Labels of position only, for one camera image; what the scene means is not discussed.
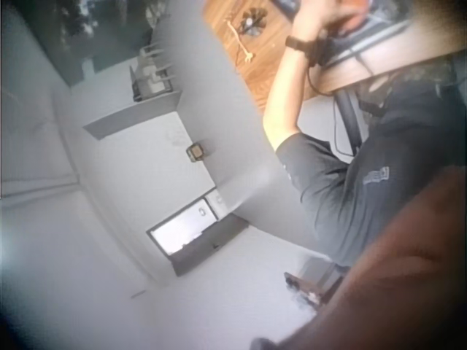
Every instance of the watch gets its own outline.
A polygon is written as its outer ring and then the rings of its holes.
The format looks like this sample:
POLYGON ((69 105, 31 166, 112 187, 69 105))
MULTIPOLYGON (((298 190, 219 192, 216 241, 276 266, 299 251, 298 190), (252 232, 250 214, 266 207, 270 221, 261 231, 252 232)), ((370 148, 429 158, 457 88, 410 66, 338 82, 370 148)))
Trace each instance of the watch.
POLYGON ((306 58, 308 58, 309 60, 310 67, 316 66, 319 60, 318 56, 321 46, 319 39, 314 42, 304 42, 300 39, 294 38, 293 36, 289 35, 285 40, 285 46, 305 53, 306 58))

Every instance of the wooden table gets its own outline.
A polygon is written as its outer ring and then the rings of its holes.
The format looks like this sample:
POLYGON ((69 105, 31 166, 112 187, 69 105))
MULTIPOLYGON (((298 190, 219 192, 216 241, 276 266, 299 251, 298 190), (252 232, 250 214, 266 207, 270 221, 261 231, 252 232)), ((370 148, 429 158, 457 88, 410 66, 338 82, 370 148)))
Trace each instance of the wooden table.
MULTIPOLYGON (((268 11, 267 26, 258 37, 243 36, 248 50, 255 54, 251 63, 244 62, 233 33, 224 19, 236 0, 207 0, 204 19, 236 65, 247 83, 257 106, 264 110, 291 24, 269 0, 244 0, 235 11, 232 23, 238 28, 242 14, 250 7, 268 11)), ((449 55, 466 48, 466 23, 463 13, 451 0, 414 0, 413 23, 403 33, 377 44, 361 54, 375 75, 393 71, 431 58, 449 55)), ((331 92, 370 77, 354 58, 349 58, 322 72, 317 86, 331 92)), ((304 100, 314 96, 305 83, 304 100)))

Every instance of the person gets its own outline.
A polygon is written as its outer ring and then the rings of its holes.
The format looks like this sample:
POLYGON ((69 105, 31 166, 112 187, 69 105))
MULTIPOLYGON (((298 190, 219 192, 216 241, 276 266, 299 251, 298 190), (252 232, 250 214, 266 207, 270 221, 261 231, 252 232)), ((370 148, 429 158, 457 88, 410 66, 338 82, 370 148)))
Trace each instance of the person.
MULTIPOLYGON (((302 0, 290 36, 315 42, 356 12, 337 0, 302 0)), ((263 127, 299 192, 316 250, 350 268, 440 169, 466 164, 466 107, 457 86, 394 82, 385 115, 347 164, 297 126, 308 69, 305 52, 285 48, 263 127)))
MULTIPOLYGON (((302 0, 291 36, 313 42, 356 13, 302 0)), ((319 249, 350 268, 316 317, 253 350, 460 349, 466 344, 466 108, 454 85, 395 83, 350 165, 297 126, 309 68, 286 47, 263 117, 319 249)))

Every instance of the shirt sleeve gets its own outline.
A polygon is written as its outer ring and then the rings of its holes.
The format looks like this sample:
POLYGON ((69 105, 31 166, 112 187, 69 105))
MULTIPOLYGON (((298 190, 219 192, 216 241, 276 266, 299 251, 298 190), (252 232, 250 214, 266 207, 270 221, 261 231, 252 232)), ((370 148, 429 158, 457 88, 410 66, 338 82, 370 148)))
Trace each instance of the shirt sleeve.
POLYGON ((314 229, 337 228, 348 164, 332 153, 328 142, 304 133, 286 139, 277 149, 277 157, 299 191, 314 229))

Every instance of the red object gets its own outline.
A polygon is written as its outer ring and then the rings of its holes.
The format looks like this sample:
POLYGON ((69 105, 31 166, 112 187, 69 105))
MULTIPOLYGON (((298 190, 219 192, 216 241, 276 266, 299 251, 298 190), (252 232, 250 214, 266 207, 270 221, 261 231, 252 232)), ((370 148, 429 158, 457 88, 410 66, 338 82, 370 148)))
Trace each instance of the red object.
POLYGON ((356 15, 350 18, 348 21, 342 24, 341 30, 349 32, 354 31, 360 27, 365 20, 366 15, 368 14, 370 9, 370 2, 371 0, 342 0, 343 5, 360 8, 362 9, 363 13, 361 15, 356 15))

